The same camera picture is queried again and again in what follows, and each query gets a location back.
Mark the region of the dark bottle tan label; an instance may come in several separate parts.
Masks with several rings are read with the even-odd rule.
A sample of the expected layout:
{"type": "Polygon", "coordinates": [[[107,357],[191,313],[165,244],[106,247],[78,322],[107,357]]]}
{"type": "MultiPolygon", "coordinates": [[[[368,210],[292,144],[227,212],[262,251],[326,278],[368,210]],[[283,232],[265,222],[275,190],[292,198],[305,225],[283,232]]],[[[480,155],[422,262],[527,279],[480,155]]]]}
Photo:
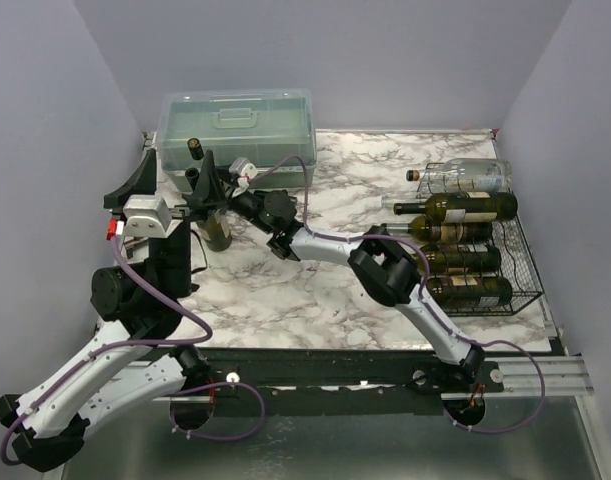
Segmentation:
{"type": "Polygon", "coordinates": [[[491,245],[427,244],[421,251],[435,275],[494,273],[501,266],[500,250],[491,245]]]}

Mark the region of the dark bottle beige label back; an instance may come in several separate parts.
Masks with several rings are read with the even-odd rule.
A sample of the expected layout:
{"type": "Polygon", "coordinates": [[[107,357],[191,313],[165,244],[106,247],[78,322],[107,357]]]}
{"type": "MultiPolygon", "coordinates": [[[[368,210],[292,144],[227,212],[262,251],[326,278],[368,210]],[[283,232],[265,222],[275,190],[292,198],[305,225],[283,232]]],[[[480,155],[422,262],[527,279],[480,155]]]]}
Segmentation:
{"type": "Polygon", "coordinates": [[[503,222],[516,217],[518,200],[508,192],[436,193],[420,202],[395,202],[392,210],[445,224],[503,222]]]}

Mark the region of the clear glass bottle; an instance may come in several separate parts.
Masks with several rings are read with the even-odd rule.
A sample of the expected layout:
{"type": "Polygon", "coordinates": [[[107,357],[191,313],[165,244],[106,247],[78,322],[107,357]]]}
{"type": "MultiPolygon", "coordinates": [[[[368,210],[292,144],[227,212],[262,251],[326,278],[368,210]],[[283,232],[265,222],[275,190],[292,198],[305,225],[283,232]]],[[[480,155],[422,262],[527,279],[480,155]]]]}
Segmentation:
{"type": "Polygon", "coordinates": [[[500,159],[454,158],[428,163],[422,170],[407,170],[405,178],[431,193],[496,193],[510,188],[512,168],[500,159]]]}

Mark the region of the dark capped bottle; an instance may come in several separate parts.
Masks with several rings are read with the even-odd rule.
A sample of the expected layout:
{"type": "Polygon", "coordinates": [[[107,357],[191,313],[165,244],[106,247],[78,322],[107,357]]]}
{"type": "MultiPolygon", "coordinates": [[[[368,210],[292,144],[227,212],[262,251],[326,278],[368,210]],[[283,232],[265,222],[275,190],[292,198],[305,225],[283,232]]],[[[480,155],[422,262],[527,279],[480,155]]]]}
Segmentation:
{"type": "Polygon", "coordinates": [[[204,158],[204,150],[200,140],[196,137],[187,140],[187,148],[191,158],[194,161],[200,161],[204,158]]]}

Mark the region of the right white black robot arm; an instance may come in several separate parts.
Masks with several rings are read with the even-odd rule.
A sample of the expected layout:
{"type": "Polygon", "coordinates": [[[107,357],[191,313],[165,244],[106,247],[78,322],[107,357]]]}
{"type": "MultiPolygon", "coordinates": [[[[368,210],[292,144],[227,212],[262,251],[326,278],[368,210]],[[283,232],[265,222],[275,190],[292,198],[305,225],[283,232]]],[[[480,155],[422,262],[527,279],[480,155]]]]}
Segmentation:
{"type": "Polygon", "coordinates": [[[479,383],[482,348],[455,326],[425,288],[415,258],[382,227],[355,237],[310,231],[284,191],[244,192],[228,206],[271,236],[267,245],[278,258],[350,268],[372,300],[399,311],[430,342],[452,389],[465,392],[479,383]]]}

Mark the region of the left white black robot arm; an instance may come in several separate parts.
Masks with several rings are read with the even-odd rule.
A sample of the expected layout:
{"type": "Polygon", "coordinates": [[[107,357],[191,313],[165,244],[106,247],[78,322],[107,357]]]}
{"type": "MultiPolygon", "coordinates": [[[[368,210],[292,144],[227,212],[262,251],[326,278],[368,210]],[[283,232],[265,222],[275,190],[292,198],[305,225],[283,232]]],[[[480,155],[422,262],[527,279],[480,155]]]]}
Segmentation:
{"type": "Polygon", "coordinates": [[[170,209],[156,192],[150,149],[131,177],[104,198],[116,264],[97,270],[91,303],[103,325],[55,374],[32,390],[0,397],[7,466],[44,473],[76,455],[112,415],[159,395],[199,393],[209,365],[198,345],[211,326],[180,304],[193,290],[191,221],[225,203],[212,151],[192,152],[192,190],[170,209]]]}

